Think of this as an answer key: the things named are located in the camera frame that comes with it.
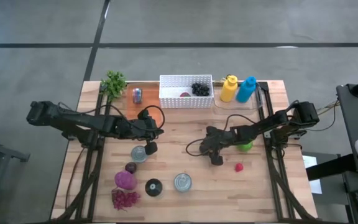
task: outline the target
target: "orange cutting board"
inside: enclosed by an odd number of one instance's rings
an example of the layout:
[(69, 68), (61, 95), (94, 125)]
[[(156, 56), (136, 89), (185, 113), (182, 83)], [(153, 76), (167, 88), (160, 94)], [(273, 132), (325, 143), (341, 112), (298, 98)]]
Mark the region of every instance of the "orange cutting board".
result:
[[(132, 91), (135, 88), (142, 89), (142, 103), (135, 104), (132, 101)], [(130, 83), (127, 84), (126, 91), (126, 105), (127, 105), (127, 119), (137, 119), (139, 112), (149, 105), (160, 106), (160, 86), (159, 83)], [(148, 108), (149, 114), (155, 120), (157, 127), (162, 123), (161, 112), (157, 108)]]

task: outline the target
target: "green plant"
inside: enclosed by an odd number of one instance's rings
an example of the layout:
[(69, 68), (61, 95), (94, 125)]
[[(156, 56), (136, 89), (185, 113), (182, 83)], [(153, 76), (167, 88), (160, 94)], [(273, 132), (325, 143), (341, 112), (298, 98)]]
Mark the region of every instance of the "green plant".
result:
[(101, 81), (102, 86), (105, 86), (101, 94), (108, 96), (108, 103), (110, 103), (112, 100), (121, 96), (126, 83), (124, 75), (121, 72), (109, 70), (106, 75), (108, 78)]

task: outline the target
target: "blue bottle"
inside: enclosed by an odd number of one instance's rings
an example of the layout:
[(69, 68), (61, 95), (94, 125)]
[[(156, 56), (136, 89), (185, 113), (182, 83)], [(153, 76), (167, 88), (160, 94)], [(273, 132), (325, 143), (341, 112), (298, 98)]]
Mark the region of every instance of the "blue bottle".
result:
[(256, 78), (248, 77), (245, 82), (242, 82), (236, 99), (240, 103), (245, 103), (251, 97), (256, 88)]

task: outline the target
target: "bunch of grapes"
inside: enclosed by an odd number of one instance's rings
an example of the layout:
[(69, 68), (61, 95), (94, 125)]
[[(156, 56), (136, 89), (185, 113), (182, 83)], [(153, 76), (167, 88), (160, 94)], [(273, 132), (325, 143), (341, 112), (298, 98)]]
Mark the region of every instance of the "bunch of grapes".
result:
[(205, 84), (194, 83), (191, 88), (196, 96), (209, 96), (209, 87)]
[(125, 210), (133, 206), (140, 198), (140, 195), (136, 192), (125, 193), (122, 190), (112, 190), (111, 200), (114, 208), (117, 210)]

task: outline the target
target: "yellow bottle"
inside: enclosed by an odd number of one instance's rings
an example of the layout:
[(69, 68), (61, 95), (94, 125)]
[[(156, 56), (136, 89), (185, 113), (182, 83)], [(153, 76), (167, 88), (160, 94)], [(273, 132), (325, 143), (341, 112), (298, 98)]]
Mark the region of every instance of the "yellow bottle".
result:
[(234, 98), (237, 90), (237, 77), (235, 75), (228, 75), (226, 81), (223, 83), (221, 100), (229, 102)]

